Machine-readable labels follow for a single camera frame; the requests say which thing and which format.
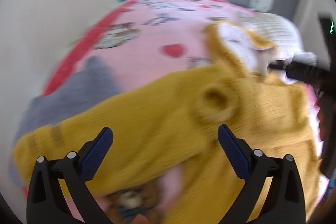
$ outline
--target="bed sheet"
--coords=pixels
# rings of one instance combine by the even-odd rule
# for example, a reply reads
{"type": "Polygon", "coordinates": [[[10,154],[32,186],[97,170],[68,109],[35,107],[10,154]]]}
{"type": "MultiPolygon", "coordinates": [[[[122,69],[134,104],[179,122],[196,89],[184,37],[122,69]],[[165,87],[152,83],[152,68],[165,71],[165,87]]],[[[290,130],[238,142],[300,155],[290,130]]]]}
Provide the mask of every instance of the bed sheet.
{"type": "MultiPolygon", "coordinates": [[[[208,65],[204,28],[223,19],[241,24],[242,19],[255,15],[226,0],[127,0],[78,41],[52,74],[43,95],[50,95],[72,74],[81,71],[92,56],[110,68],[121,92],[140,88],[170,72],[208,65]]],[[[239,37],[232,36],[230,43],[233,52],[242,53],[239,37]]],[[[247,64],[257,63],[253,58],[246,61],[244,55],[241,59],[247,64]]],[[[317,138],[316,119],[316,112],[311,112],[310,121],[317,138]]],[[[162,181],[166,181],[162,187],[166,187],[167,193],[177,193],[181,187],[176,182],[175,188],[171,188],[167,177],[162,181]]]]}

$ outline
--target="blue gripper pad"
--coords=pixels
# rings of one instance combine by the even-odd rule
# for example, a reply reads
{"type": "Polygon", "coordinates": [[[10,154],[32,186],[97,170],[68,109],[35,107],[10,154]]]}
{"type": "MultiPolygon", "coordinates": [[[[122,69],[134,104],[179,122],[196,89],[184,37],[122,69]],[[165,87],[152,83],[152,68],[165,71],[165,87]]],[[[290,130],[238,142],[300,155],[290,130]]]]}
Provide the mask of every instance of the blue gripper pad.
{"type": "Polygon", "coordinates": [[[218,128],[218,141],[236,172],[237,177],[245,180],[245,182],[248,181],[251,177],[249,173],[249,161],[237,144],[237,141],[242,140],[237,139],[227,125],[224,124],[218,128]]]}
{"type": "Polygon", "coordinates": [[[112,130],[104,127],[93,141],[85,143],[82,147],[83,151],[85,152],[86,148],[89,148],[89,150],[80,161],[80,179],[82,182],[93,179],[112,142],[112,130]]]}

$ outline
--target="yellow fabric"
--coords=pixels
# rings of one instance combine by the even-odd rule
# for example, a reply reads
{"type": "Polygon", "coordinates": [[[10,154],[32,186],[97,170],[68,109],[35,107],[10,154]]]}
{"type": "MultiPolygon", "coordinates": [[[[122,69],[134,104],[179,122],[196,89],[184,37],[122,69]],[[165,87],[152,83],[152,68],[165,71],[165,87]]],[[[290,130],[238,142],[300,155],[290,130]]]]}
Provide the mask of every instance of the yellow fabric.
{"type": "MultiPolygon", "coordinates": [[[[208,29],[209,40],[214,31],[208,29]]],[[[62,158],[108,126],[114,143],[95,178],[87,182],[94,196],[140,185],[183,163],[181,198],[164,223],[217,224],[244,184],[217,141],[218,126],[226,123],[252,149],[295,157],[310,212],[319,178],[303,85],[286,86],[273,77],[258,83],[244,75],[243,68],[238,75],[235,64],[239,62],[223,56],[215,65],[171,73],[105,100],[62,121],[57,130],[39,128],[18,141],[13,151],[16,166],[29,183],[38,156],[62,158]]]]}
{"type": "MultiPolygon", "coordinates": [[[[228,25],[238,27],[235,23],[228,20],[222,20],[220,22],[207,26],[206,32],[208,38],[206,40],[206,44],[209,50],[210,59],[214,62],[217,62],[218,60],[225,60],[225,62],[232,67],[238,77],[253,76],[253,73],[246,71],[244,65],[239,60],[239,58],[237,58],[237,56],[233,52],[231,52],[223,45],[225,41],[221,41],[217,31],[221,23],[226,23],[228,25]]],[[[256,50],[275,49],[276,51],[277,45],[275,43],[265,39],[254,31],[245,30],[243,28],[241,28],[241,30],[246,33],[251,43],[251,46],[256,50]]]]}

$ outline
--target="pink bedspread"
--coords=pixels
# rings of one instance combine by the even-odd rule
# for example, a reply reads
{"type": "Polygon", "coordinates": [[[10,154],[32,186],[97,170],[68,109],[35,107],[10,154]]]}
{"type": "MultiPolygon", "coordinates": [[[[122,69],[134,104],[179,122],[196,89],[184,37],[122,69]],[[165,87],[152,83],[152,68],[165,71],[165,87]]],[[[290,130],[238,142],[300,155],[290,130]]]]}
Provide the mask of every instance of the pink bedspread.
{"type": "Polygon", "coordinates": [[[207,57],[204,27],[218,19],[236,21],[242,13],[253,14],[226,0],[128,0],[75,45],[50,78],[44,95],[81,70],[93,55],[111,68],[123,92],[191,68],[207,57]]]}

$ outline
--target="metal screw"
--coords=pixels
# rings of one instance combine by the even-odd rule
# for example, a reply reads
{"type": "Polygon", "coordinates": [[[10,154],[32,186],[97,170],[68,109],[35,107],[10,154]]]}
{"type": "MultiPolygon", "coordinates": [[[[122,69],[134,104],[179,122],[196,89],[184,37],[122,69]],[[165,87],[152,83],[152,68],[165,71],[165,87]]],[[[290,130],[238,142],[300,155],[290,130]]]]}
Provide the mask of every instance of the metal screw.
{"type": "Polygon", "coordinates": [[[43,162],[44,161],[44,156],[39,156],[38,158],[37,158],[37,162],[40,164],[41,162],[43,162]]]}
{"type": "Polygon", "coordinates": [[[72,151],[72,152],[69,152],[67,154],[67,158],[68,159],[73,159],[74,157],[76,157],[76,155],[77,155],[77,153],[72,151]]]}
{"type": "Polygon", "coordinates": [[[255,154],[257,157],[261,157],[263,155],[263,152],[259,149],[256,149],[253,151],[253,154],[255,154]]]}
{"type": "Polygon", "coordinates": [[[286,159],[289,160],[289,161],[293,161],[294,158],[293,158],[292,155],[287,154],[287,155],[286,155],[286,159]]]}

